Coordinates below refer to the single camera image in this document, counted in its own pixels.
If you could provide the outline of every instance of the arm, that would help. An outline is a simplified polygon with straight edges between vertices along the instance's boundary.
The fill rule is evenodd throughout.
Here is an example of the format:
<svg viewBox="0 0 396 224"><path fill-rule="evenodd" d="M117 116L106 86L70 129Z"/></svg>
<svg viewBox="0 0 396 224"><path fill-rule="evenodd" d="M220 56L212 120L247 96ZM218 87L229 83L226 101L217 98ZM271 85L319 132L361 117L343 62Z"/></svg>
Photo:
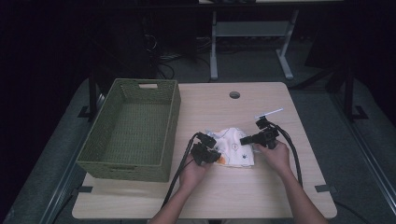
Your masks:
<svg viewBox="0 0 396 224"><path fill-rule="evenodd" d="M287 146L281 142L277 142L274 149L268 149L262 145L256 145L256 147L260 149L267 162L280 176L288 195L295 223L328 223L326 218L308 198L291 171L289 149Z"/></svg>
<svg viewBox="0 0 396 224"><path fill-rule="evenodd" d="M175 194L170 198L168 203L151 219L150 224L155 223L176 223L181 210L187 199L192 194L195 187L204 179L206 172L211 167L212 163L204 165L197 165L193 160L192 155L186 159L188 164L180 174L180 185Z"/></svg>

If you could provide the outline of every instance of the basket handle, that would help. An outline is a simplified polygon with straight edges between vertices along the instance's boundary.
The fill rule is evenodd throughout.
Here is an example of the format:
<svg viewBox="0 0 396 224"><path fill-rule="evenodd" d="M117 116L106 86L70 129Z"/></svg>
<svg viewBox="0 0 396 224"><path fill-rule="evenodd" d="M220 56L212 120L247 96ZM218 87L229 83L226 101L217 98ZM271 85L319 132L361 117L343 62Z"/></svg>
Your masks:
<svg viewBox="0 0 396 224"><path fill-rule="evenodd" d="M137 89L142 89L142 90L146 90L146 89L152 89L152 90L162 90L164 88L169 87L169 85L172 85L171 83L169 83L169 80L167 81L161 81L158 79L152 80L152 79L134 79L134 81L132 82L133 86Z"/></svg>

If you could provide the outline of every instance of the person's right hand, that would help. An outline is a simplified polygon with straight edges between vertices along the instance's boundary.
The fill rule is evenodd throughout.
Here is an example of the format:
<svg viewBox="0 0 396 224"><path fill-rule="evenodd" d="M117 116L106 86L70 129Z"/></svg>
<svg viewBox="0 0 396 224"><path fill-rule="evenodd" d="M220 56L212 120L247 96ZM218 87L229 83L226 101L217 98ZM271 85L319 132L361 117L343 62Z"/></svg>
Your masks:
<svg viewBox="0 0 396 224"><path fill-rule="evenodd" d="M276 141L276 147L269 149L260 144L255 145L267 160L268 164L279 174L283 175L285 172L291 171L289 149L286 144Z"/></svg>

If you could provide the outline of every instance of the forearm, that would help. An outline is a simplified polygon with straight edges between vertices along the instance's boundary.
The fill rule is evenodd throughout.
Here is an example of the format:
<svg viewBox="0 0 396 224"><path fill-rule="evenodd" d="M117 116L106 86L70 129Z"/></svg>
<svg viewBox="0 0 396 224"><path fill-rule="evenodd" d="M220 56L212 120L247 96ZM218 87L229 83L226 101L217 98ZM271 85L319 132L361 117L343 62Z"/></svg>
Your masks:
<svg viewBox="0 0 396 224"><path fill-rule="evenodd" d="M168 203L155 215L149 224L173 224L176 223L181 210L190 197L191 191L187 189L178 189Z"/></svg>
<svg viewBox="0 0 396 224"><path fill-rule="evenodd" d="M328 223L312 201L308 198L292 171L282 174L281 179L288 195L291 212L296 224Z"/></svg>

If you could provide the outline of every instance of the metal stand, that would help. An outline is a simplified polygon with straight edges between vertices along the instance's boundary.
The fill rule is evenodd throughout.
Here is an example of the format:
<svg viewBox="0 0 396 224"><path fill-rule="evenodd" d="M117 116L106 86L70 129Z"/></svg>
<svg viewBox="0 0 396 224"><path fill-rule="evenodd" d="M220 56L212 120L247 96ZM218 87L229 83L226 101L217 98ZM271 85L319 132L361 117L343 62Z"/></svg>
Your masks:
<svg viewBox="0 0 396 224"><path fill-rule="evenodd" d="M210 78L217 80L218 62L216 57L217 36L285 36L281 49L276 50L276 56L287 79L293 79L286 51L297 20L298 10L294 10L289 21L217 21L217 13L213 12L212 50L210 52Z"/></svg>

